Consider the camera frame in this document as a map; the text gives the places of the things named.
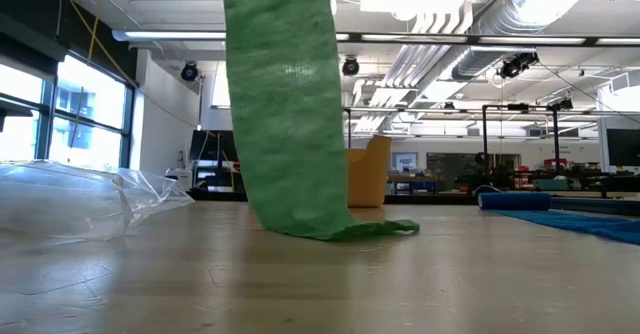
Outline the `cluttered background workbench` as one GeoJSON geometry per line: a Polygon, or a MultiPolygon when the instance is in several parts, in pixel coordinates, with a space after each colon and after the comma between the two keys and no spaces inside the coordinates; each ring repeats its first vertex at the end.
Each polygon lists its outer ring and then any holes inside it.
{"type": "Polygon", "coordinates": [[[391,195],[471,195],[483,185],[502,191],[561,192],[579,196],[594,192],[602,197],[640,194],[640,173],[618,170],[606,173],[596,162],[578,163],[564,158],[545,159],[537,168],[523,166],[515,154],[428,153],[426,166],[415,157],[393,158],[387,176],[391,195]]]}

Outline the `black aluminium table frame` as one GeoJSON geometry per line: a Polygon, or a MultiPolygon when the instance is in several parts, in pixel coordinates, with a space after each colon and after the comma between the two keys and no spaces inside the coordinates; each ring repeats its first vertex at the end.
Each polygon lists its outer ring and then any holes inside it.
{"type": "MultiPolygon", "coordinates": [[[[192,190],[187,194],[196,201],[247,201],[245,193],[192,190]]],[[[478,201],[473,196],[454,194],[386,195],[383,203],[386,205],[476,205],[478,201]]],[[[640,218],[640,201],[632,200],[552,196],[550,208],[640,218]]]]}

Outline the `clear plastic zip bag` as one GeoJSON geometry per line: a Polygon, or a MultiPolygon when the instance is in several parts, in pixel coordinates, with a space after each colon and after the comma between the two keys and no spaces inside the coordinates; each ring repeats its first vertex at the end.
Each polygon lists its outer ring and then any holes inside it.
{"type": "Polygon", "coordinates": [[[193,199],[170,178],[126,168],[0,162],[0,228],[106,241],[193,199]]]}

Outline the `large window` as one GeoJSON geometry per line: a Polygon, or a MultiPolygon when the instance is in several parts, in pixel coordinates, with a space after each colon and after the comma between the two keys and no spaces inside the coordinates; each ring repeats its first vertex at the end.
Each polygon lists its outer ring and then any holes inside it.
{"type": "Polygon", "coordinates": [[[0,124],[0,161],[127,167],[133,90],[73,55],[54,68],[50,76],[0,55],[0,104],[28,113],[0,124]]]}

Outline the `yellow plastic bin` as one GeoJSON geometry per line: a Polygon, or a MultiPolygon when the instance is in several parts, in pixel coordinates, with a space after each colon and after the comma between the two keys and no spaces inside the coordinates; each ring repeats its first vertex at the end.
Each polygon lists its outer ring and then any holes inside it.
{"type": "Polygon", "coordinates": [[[374,136],[365,149],[347,149],[348,206],[377,208],[384,203],[392,139],[374,136]]]}

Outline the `green elastic bandage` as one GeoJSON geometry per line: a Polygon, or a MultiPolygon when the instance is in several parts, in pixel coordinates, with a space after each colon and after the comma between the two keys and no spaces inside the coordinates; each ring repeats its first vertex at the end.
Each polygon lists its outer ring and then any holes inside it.
{"type": "Polygon", "coordinates": [[[348,210],[330,0],[224,0],[224,11],[234,142],[259,224],[324,241],[418,231],[348,210]]]}

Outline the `black monitor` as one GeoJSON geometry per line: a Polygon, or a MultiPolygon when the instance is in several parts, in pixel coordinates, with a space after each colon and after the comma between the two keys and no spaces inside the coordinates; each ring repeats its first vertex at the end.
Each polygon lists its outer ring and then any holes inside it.
{"type": "Polygon", "coordinates": [[[608,129],[607,145],[612,166],[640,167],[640,130],[608,129]]]}
{"type": "Polygon", "coordinates": [[[189,160],[238,160],[235,148],[234,133],[232,131],[205,131],[194,130],[192,132],[189,160]]]}

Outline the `blue elastic bandage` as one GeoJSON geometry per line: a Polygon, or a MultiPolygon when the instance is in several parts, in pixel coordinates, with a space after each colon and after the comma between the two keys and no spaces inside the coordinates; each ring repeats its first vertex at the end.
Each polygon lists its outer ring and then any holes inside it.
{"type": "Polygon", "coordinates": [[[487,185],[474,196],[483,211],[640,246],[640,201],[504,192],[487,185]]]}

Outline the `white box device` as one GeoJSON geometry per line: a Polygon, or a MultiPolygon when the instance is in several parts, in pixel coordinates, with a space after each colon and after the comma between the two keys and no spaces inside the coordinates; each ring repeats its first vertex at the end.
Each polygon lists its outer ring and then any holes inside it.
{"type": "Polygon", "coordinates": [[[193,186],[193,173],[189,169],[169,168],[165,177],[176,180],[185,191],[189,191],[193,186]]]}

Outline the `long ceiling light strip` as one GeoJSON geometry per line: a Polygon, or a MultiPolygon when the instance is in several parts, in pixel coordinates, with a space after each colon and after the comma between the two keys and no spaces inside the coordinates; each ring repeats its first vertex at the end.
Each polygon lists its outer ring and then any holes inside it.
{"type": "MultiPolygon", "coordinates": [[[[117,41],[223,41],[224,31],[113,30],[117,41]]],[[[339,43],[544,47],[640,47],[640,37],[337,32],[339,43]]]]}

